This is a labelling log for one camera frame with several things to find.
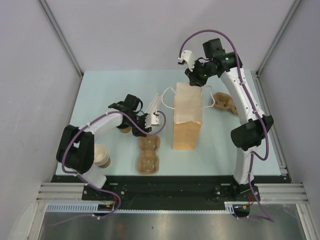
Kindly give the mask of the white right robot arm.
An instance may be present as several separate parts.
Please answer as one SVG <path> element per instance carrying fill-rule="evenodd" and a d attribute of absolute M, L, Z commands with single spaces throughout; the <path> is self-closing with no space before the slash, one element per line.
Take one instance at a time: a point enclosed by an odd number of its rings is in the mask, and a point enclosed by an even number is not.
<path fill-rule="evenodd" d="M 226 86 L 235 104 L 240 126 L 230 133 L 231 140 L 237 148 L 236 167 L 233 174 L 231 196 L 242 201 L 253 186 L 254 157 L 262 141 L 268 140 L 268 132 L 274 119 L 265 115 L 255 100 L 244 78 L 244 69 L 236 50 L 227 53 L 221 40 L 215 38 L 203 45 L 205 62 L 200 62 L 190 50 L 179 50 L 179 64 L 187 64 L 185 74 L 191 86 L 203 87 L 208 78 L 217 76 Z"/>

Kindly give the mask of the single brown paper cup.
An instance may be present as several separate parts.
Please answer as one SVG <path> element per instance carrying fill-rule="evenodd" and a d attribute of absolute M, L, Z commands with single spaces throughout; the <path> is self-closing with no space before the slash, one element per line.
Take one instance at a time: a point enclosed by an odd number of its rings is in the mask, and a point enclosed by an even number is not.
<path fill-rule="evenodd" d="M 131 126 L 128 126 L 126 128 L 120 128 L 119 131 L 123 134 L 128 134 L 132 130 Z"/>

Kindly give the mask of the stack of brown paper cups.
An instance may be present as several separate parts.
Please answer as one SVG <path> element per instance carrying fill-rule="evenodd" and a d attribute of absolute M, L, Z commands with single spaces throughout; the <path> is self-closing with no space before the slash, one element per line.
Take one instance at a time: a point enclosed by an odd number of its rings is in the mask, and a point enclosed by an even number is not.
<path fill-rule="evenodd" d="M 94 145 L 94 161 L 93 163 L 99 168 L 105 169 L 110 163 L 110 155 L 107 148 L 102 144 Z"/>

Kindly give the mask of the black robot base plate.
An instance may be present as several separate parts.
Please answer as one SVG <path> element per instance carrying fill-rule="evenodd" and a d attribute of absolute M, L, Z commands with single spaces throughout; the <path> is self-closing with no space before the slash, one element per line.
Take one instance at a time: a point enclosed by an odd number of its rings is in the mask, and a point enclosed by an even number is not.
<path fill-rule="evenodd" d="M 107 176 L 107 192 L 82 188 L 84 201 L 111 201 L 111 192 L 121 199 L 121 210 L 206 211 L 222 210 L 225 202 L 250 205 L 260 198 L 253 184 L 238 186 L 225 176 Z"/>

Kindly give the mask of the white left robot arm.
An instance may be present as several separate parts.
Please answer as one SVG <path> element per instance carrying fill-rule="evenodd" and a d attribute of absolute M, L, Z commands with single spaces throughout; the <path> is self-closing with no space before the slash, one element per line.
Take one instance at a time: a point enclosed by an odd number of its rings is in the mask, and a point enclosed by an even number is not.
<path fill-rule="evenodd" d="M 159 98 L 155 97 L 148 109 L 139 114 L 140 98 L 128 94 L 123 101 L 108 106 L 110 112 L 84 124 L 83 126 L 67 125 L 57 149 L 56 160 L 61 163 L 64 173 L 79 176 L 88 184 L 94 186 L 93 194 L 100 200 L 110 196 L 111 188 L 105 184 L 107 177 L 94 164 L 95 141 L 113 128 L 130 127 L 136 137 L 150 134 L 152 124 L 158 110 Z"/>

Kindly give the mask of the brown paper takeout bag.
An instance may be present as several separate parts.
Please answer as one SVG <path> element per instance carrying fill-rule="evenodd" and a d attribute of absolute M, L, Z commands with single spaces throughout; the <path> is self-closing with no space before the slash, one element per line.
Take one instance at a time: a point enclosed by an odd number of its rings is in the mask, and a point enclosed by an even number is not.
<path fill-rule="evenodd" d="M 203 124 L 203 109 L 211 108 L 216 101 L 213 92 L 210 92 L 211 104 L 203 105 L 204 91 L 209 86 L 191 86 L 186 82 L 177 82 L 176 88 L 167 87 L 161 95 L 164 104 L 164 96 L 168 90 L 174 93 L 173 107 L 165 104 L 173 110 L 173 144 L 174 150 L 194 150 Z"/>

